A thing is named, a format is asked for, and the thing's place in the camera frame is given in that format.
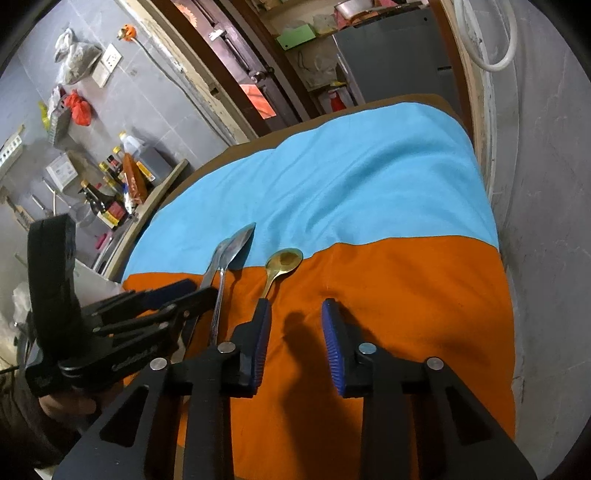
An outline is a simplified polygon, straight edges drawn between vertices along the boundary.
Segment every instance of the door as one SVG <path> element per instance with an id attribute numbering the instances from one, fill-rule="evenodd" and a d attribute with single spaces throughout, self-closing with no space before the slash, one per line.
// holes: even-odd
<path id="1" fill-rule="evenodd" d="M 271 130 L 301 122 L 274 71 L 213 0 L 171 0 L 246 93 Z"/>

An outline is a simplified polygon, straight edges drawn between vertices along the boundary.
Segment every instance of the blue cloth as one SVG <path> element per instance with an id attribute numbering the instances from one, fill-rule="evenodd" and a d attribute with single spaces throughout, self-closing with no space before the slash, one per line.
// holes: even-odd
<path id="1" fill-rule="evenodd" d="M 444 112 L 399 103 L 333 119 L 210 173 L 158 212 L 125 277 L 203 274 L 216 245 L 256 222 L 245 266 L 296 247 L 461 235 L 498 248 L 472 145 Z"/>

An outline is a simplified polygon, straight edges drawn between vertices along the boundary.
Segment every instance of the spoon handle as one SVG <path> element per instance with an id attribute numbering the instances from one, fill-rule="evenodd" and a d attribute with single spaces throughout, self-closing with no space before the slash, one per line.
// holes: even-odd
<path id="1" fill-rule="evenodd" d="M 209 329 L 209 345 L 217 345 L 217 332 L 220 327 L 220 313 L 222 312 L 223 288 L 226 283 L 226 269 L 220 270 L 220 288 L 217 292 L 216 307 L 213 311 L 212 326 Z"/>
<path id="2" fill-rule="evenodd" d="M 271 285 L 273 284 L 274 280 L 275 280 L 274 275 L 267 275 L 267 284 L 265 285 L 265 289 L 262 291 L 262 295 L 261 295 L 262 299 L 267 298 L 267 294 L 269 293 L 269 289 L 271 288 Z"/>

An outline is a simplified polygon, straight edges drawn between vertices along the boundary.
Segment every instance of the metal rivet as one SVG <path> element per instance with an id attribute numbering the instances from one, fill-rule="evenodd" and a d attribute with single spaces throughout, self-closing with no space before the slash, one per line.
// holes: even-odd
<path id="1" fill-rule="evenodd" d="M 373 343 L 369 342 L 360 343 L 358 349 L 364 355 L 371 355 L 378 350 L 378 348 Z"/>
<path id="2" fill-rule="evenodd" d="M 162 370 L 166 365 L 168 365 L 168 362 L 162 357 L 155 358 L 150 362 L 150 368 L 152 370 Z"/>
<path id="3" fill-rule="evenodd" d="M 236 350 L 236 345 L 232 342 L 222 342 L 217 346 L 217 351 L 220 353 L 232 353 Z"/>
<path id="4" fill-rule="evenodd" d="M 445 364 L 443 363 L 443 360 L 436 356 L 432 356 L 431 358 L 427 359 L 427 366 L 431 370 L 441 370 L 444 365 Z"/>

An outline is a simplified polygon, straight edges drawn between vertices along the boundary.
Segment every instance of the green box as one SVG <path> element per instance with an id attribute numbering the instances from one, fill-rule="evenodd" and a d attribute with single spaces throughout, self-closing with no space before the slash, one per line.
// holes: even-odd
<path id="1" fill-rule="evenodd" d="M 316 33 L 311 25 L 306 24 L 293 30 L 290 29 L 283 35 L 279 35 L 277 41 L 283 50 L 289 50 L 313 38 L 316 38 Z"/>

